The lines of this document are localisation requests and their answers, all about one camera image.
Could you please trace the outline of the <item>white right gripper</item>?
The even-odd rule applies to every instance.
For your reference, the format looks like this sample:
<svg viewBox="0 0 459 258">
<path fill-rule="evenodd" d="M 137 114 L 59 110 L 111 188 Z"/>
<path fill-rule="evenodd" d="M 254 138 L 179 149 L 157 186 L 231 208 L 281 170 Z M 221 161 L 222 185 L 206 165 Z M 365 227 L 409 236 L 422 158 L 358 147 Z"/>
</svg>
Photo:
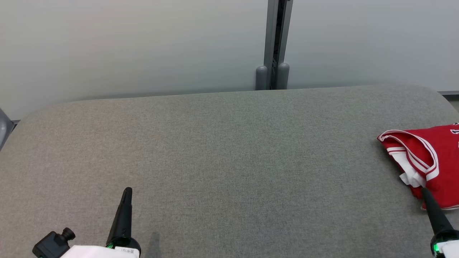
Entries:
<svg viewBox="0 0 459 258">
<path fill-rule="evenodd" d="M 434 233 L 430 243 L 433 258 L 458 258 L 459 231 L 454 230 L 431 192 L 425 187 L 421 192 Z"/>
</svg>

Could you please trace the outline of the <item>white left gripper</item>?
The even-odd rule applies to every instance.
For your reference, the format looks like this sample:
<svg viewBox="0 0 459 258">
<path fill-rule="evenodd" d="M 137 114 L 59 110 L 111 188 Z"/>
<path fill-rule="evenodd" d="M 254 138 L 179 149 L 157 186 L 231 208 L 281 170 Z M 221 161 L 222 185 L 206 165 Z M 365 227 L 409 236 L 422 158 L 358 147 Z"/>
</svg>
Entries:
<svg viewBox="0 0 459 258">
<path fill-rule="evenodd" d="M 141 246 L 132 233 L 131 187 L 124 189 L 108 235 L 107 245 L 74 245 L 62 258 L 139 258 Z"/>
</svg>

